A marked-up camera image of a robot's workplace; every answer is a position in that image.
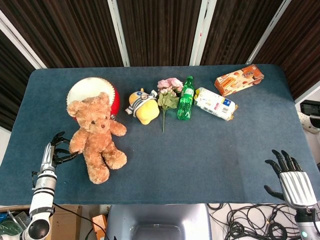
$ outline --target brown teddy bear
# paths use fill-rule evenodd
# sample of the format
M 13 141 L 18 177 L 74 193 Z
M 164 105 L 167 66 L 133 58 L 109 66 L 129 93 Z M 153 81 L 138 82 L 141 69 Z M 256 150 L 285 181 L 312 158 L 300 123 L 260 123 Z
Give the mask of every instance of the brown teddy bear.
M 111 138 L 111 134 L 125 135 L 126 127 L 110 119 L 111 106 L 105 92 L 73 101 L 67 112 L 80 126 L 70 141 L 70 153 L 83 153 L 91 182 L 104 183 L 109 178 L 108 167 L 119 169 L 127 163 L 127 156 L 116 148 Z

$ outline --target pink flower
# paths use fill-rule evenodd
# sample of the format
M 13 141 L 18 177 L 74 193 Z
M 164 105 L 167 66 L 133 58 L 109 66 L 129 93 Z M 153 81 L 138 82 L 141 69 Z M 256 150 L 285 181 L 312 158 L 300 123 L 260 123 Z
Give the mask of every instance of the pink flower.
M 158 81 L 158 89 L 166 89 L 171 86 L 171 81 L 166 79 L 166 80 L 160 80 Z
M 167 88 L 161 89 L 160 93 L 162 93 L 163 95 L 167 95 L 168 89 Z
M 171 85 L 174 86 L 175 88 L 183 87 L 184 85 L 181 81 L 179 81 L 175 77 L 168 78 L 167 80 L 169 80 L 171 82 Z
M 183 88 L 183 86 L 179 86 L 179 87 L 176 89 L 176 92 L 177 92 L 177 93 L 181 93 L 182 88 Z

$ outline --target green bottle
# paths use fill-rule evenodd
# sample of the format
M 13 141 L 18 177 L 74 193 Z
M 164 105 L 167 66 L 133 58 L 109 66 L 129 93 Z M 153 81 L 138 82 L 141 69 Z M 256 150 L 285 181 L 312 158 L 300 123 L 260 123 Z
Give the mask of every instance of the green bottle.
M 179 120 L 189 120 L 191 117 L 191 107 L 194 100 L 195 88 L 192 85 L 193 77 L 188 76 L 181 91 L 178 109 Z

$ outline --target dark brown curtain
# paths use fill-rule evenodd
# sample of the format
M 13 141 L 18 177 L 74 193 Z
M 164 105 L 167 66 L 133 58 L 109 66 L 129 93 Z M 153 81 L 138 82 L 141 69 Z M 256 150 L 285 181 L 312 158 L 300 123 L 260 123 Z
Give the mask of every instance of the dark brown curtain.
M 11 131 L 29 76 L 35 69 L 2 31 L 0 59 L 0 126 Z
M 294 99 L 320 81 L 320 1 L 292 0 L 254 62 L 281 66 Z
M 131 66 L 189 65 L 201 0 L 117 0 Z
M 244 64 L 282 0 L 218 0 L 201 65 Z
M 1 0 L 48 68 L 123 66 L 107 0 Z

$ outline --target table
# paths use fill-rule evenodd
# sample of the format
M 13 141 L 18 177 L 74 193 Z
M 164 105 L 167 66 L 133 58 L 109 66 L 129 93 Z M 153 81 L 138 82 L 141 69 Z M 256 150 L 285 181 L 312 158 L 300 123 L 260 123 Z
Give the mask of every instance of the table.
M 264 80 L 229 95 L 238 104 L 234 119 L 224 121 L 193 106 L 189 121 L 177 119 L 177 110 L 142 125 L 128 115 L 129 95 L 140 88 L 157 88 L 157 81 L 194 77 L 195 88 L 217 93 L 216 77 L 244 65 L 106 67 L 40 69 L 30 76 L 0 167 L 0 205 L 29 204 L 31 171 L 40 169 L 44 147 L 61 131 L 71 138 L 78 124 L 66 111 L 69 89 L 87 77 L 102 77 L 119 91 L 117 120 L 127 127 L 123 137 L 113 137 L 127 155 L 127 164 L 111 170 L 107 182 L 89 181 L 84 158 L 56 169 L 58 204 L 191 204 L 277 203 L 264 190 L 280 190 L 272 168 L 271 149 L 286 150 L 308 173 L 320 197 L 320 174 L 306 142 L 290 95 L 286 77 L 276 65 L 259 64 Z

